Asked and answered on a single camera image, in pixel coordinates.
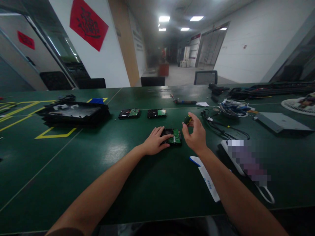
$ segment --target table surface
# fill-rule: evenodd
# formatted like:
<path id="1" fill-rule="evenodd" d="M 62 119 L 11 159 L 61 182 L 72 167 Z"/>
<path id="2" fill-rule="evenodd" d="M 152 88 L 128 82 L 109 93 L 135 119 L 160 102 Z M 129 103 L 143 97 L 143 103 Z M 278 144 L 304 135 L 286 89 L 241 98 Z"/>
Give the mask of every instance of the table surface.
<path id="1" fill-rule="evenodd" d="M 183 100 L 215 105 L 210 99 L 211 91 L 203 85 L 2 94 L 9 97 L 6 101 L 19 105 L 0 119 L 0 137 L 3 137 L 0 140 L 0 158 L 3 159 L 0 162 L 0 234 L 48 230 L 89 184 L 141 144 L 154 127 L 181 129 L 189 111 L 200 115 L 204 109 L 196 105 L 176 105 L 170 93 Z M 107 98 L 105 103 L 111 119 L 96 129 L 49 129 L 34 112 L 58 96 L 68 94 L 74 94 L 80 102 Z M 250 106 L 261 112 L 281 112 L 315 129 L 314 117 L 289 111 L 280 104 L 297 97 L 278 95 L 250 101 Z M 119 120 L 117 117 L 124 108 L 139 108 L 142 114 L 138 119 Z M 167 117 L 147 119 L 147 109 L 155 108 L 165 108 Z M 262 198 L 248 177 L 238 174 L 219 145 L 222 138 L 206 128 L 208 147 L 268 209 L 315 205 L 315 134 L 276 135 L 250 116 L 238 121 L 222 116 L 214 119 L 250 135 L 264 168 L 271 175 L 268 189 L 275 198 L 274 205 Z M 143 158 L 101 224 L 223 214 L 222 204 L 213 201 L 198 167 L 189 160 L 191 155 L 195 153 L 183 140 L 182 147 L 171 147 Z"/>

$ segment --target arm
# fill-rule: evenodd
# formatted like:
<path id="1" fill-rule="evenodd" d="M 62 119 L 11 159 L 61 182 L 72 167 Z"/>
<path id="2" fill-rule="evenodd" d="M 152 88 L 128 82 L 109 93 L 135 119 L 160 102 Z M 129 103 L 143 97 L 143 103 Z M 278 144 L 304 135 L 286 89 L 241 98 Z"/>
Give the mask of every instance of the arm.
<path id="1" fill-rule="evenodd" d="M 269 210 L 207 147 L 206 131 L 200 120 L 194 114 L 188 114 L 192 117 L 194 132 L 189 134 L 187 125 L 183 124 L 185 141 L 207 169 L 223 207 L 238 231 L 242 235 L 288 235 Z"/>
<path id="2" fill-rule="evenodd" d="M 128 176 L 145 155 L 155 155 L 169 144 L 160 144 L 173 135 L 160 137 L 164 127 L 155 128 L 147 140 L 105 171 L 78 196 L 47 234 L 62 228 L 80 230 L 91 235 L 99 221 L 111 207 Z"/>

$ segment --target finger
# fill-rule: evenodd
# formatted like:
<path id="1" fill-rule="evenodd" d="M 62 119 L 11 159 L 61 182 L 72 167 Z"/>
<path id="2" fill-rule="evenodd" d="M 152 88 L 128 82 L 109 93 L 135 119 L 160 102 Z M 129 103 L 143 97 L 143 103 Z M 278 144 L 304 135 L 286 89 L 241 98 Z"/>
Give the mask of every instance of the finger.
<path id="1" fill-rule="evenodd" d="M 153 132 L 153 135 L 156 135 L 157 132 L 160 130 L 161 126 L 160 127 L 157 127 L 157 129 Z"/>
<path id="2" fill-rule="evenodd" d="M 197 123 L 200 123 L 200 124 L 201 124 L 199 118 L 198 118 L 194 113 L 188 112 L 188 115 L 191 116 L 191 119 L 192 119 L 194 122 L 197 122 Z"/>
<path id="3" fill-rule="evenodd" d="M 192 120 L 191 122 L 189 122 L 189 124 L 187 126 L 188 127 L 194 127 L 194 121 Z"/>
<path id="4" fill-rule="evenodd" d="M 182 131 L 182 133 L 183 133 L 183 135 L 184 135 L 185 140 L 186 140 L 187 138 L 190 138 L 190 134 L 189 134 L 189 132 L 188 132 L 188 127 L 187 127 L 186 124 L 183 124 L 183 129 L 182 129 L 181 131 Z"/>
<path id="5" fill-rule="evenodd" d="M 162 144 L 161 146 L 159 146 L 159 152 L 162 151 L 163 149 L 168 148 L 168 147 L 170 147 L 169 144 Z"/>
<path id="6" fill-rule="evenodd" d="M 174 135 L 172 135 L 172 134 L 167 134 L 167 135 L 162 136 L 162 137 L 160 138 L 160 141 L 163 142 L 163 141 L 165 141 L 165 140 L 167 140 L 167 139 L 169 139 L 169 138 L 172 138 L 172 137 L 174 137 Z"/>
<path id="7" fill-rule="evenodd" d="M 159 137 L 161 136 L 163 130 L 164 130 L 164 126 L 162 126 L 162 127 L 160 128 L 160 130 L 157 132 L 157 135 L 158 135 Z"/>
<path id="8" fill-rule="evenodd" d="M 200 126 L 202 126 L 201 121 L 199 120 L 199 118 L 195 114 L 193 114 L 191 112 L 189 112 L 188 114 L 191 116 L 192 120 L 194 121 L 194 126 L 193 126 L 194 130 L 198 129 Z"/>
<path id="9" fill-rule="evenodd" d="M 153 134 L 153 132 L 156 130 L 157 128 L 155 127 L 152 132 L 150 133 L 150 136 Z"/>

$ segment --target chair backrest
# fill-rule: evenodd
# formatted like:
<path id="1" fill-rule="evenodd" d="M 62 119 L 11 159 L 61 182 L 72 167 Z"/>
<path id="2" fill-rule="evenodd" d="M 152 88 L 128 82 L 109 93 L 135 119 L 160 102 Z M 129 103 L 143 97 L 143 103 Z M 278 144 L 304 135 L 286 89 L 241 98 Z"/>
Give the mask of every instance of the chair backrest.
<path id="1" fill-rule="evenodd" d="M 165 86 L 165 76 L 141 77 L 141 86 Z"/>
<path id="2" fill-rule="evenodd" d="M 303 66 L 288 65 L 283 69 L 280 81 L 299 81 L 303 73 Z"/>
<path id="3" fill-rule="evenodd" d="M 216 70 L 196 71 L 194 85 L 208 85 L 210 83 L 218 83 L 218 72 Z"/>
<path id="4" fill-rule="evenodd" d="M 39 76 L 48 90 L 72 90 L 66 76 L 61 71 L 41 72 Z"/>
<path id="5" fill-rule="evenodd" d="M 105 89 L 105 79 L 79 79 L 77 80 L 79 89 Z"/>

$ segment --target round white device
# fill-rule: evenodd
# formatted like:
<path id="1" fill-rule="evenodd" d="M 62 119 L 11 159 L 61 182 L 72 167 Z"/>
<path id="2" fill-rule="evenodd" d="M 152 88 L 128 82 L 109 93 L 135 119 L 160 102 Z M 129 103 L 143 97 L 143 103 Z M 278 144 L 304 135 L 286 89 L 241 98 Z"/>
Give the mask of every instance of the round white device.
<path id="1" fill-rule="evenodd" d="M 315 105 L 314 106 L 303 106 L 300 101 L 303 100 L 304 98 L 294 98 L 294 99 L 287 99 L 282 101 L 281 105 L 289 109 L 291 111 L 305 114 L 305 115 L 311 115 L 315 116 Z"/>

